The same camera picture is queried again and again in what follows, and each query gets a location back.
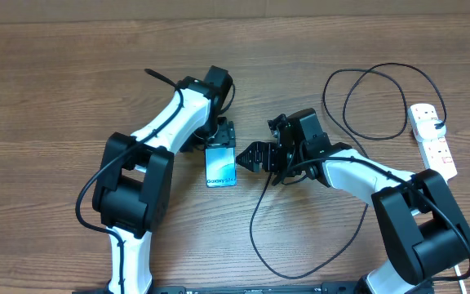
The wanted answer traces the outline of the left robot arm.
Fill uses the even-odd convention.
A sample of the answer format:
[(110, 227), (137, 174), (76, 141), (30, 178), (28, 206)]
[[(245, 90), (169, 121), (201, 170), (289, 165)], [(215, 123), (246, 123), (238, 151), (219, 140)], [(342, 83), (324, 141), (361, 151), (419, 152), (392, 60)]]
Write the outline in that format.
[(224, 113), (235, 86), (228, 70), (212, 66), (204, 79), (171, 86), (169, 104), (149, 124), (107, 140), (92, 206), (112, 243), (112, 276), (106, 293), (148, 293), (153, 232), (171, 194), (175, 156), (202, 148), (209, 188), (237, 183), (234, 125)]

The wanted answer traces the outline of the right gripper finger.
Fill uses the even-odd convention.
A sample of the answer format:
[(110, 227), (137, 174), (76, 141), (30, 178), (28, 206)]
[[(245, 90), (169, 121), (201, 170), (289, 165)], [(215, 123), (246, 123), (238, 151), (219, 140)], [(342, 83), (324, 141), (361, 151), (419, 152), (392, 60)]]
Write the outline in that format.
[(262, 162), (265, 143), (262, 141), (252, 142), (237, 157), (238, 162)]
[(260, 158), (239, 158), (239, 164), (250, 172), (259, 172), (262, 164)]

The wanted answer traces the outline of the blue Samsung Galaxy smartphone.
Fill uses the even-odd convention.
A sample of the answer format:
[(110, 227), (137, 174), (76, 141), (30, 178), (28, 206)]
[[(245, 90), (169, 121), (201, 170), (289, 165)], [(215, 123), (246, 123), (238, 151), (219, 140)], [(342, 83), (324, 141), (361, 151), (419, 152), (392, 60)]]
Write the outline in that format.
[(208, 188), (221, 188), (235, 186), (237, 173), (235, 163), (235, 149), (213, 148), (206, 149), (206, 186)]

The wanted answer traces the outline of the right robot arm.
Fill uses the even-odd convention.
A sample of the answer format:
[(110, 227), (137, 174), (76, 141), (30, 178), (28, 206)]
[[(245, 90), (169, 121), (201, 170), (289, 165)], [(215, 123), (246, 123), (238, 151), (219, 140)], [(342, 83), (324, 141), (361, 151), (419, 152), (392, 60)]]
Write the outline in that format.
[(333, 144), (314, 109), (269, 121), (274, 142), (255, 141), (237, 157), (268, 183), (305, 175), (343, 190), (375, 210), (387, 261), (356, 282), (324, 283), (324, 293), (432, 293), (442, 271), (467, 261), (470, 227), (446, 180), (433, 169), (400, 171), (376, 163), (345, 143)]

